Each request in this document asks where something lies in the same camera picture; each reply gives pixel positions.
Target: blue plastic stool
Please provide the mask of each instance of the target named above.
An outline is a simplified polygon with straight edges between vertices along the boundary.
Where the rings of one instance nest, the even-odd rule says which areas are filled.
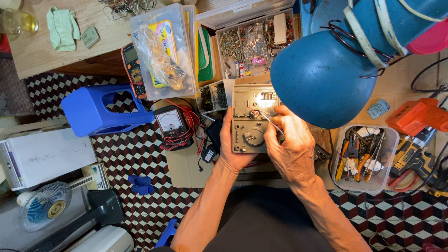
[[[76,136],[99,135],[129,131],[141,124],[154,120],[152,111],[146,111],[142,104],[138,112],[115,113],[106,108],[113,104],[116,92],[128,91],[133,94],[129,84],[100,85],[81,87],[61,101],[62,109]]]
[[[155,248],[158,247],[164,247],[164,246],[169,246],[170,244],[168,243],[168,238],[171,235],[174,235],[176,233],[177,228],[174,226],[174,224],[176,224],[177,219],[171,219],[168,222],[168,226],[165,228],[164,232],[162,233],[162,235],[160,236],[159,241],[155,244]]]

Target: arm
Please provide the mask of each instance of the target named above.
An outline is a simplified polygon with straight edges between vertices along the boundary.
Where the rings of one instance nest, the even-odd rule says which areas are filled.
[[[264,139],[267,153],[308,211],[314,226],[336,251],[371,251],[362,236],[333,203],[320,177],[314,173],[314,138],[306,122],[287,107],[274,108],[279,114],[272,122],[284,130],[279,145],[276,129],[269,124]]]
[[[224,204],[240,170],[257,154],[233,153],[232,107],[229,107],[221,129],[221,155],[213,167],[204,190],[182,219],[171,242],[176,252],[202,251],[215,237],[223,213]]]

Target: black shirt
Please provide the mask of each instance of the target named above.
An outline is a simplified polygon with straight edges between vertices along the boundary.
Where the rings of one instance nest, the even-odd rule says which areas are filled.
[[[168,247],[154,252],[172,252]],[[218,233],[205,252],[335,251],[316,230],[299,199],[290,191],[250,186],[233,190]]]

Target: plastic bag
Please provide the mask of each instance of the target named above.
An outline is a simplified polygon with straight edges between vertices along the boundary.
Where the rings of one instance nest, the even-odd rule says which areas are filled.
[[[262,23],[247,26],[243,54],[246,71],[249,71],[251,67],[271,63],[271,55],[267,50]]]
[[[166,53],[160,38],[146,25],[132,34],[132,42],[152,76],[174,90],[184,88],[185,72]]]

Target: hand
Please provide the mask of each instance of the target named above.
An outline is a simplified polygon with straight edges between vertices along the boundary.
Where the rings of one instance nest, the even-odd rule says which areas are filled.
[[[248,165],[258,153],[233,153],[232,151],[232,132],[230,131],[232,124],[233,109],[229,107],[223,119],[223,127],[220,132],[221,138],[221,155],[220,160],[223,159],[225,167],[233,174],[238,175],[241,169]]]
[[[316,142],[306,122],[286,106],[276,106],[274,110],[279,115],[271,121],[283,129],[285,139],[280,145],[276,135],[281,133],[269,123],[264,133],[267,154],[290,186],[309,188],[315,181],[313,157]]]

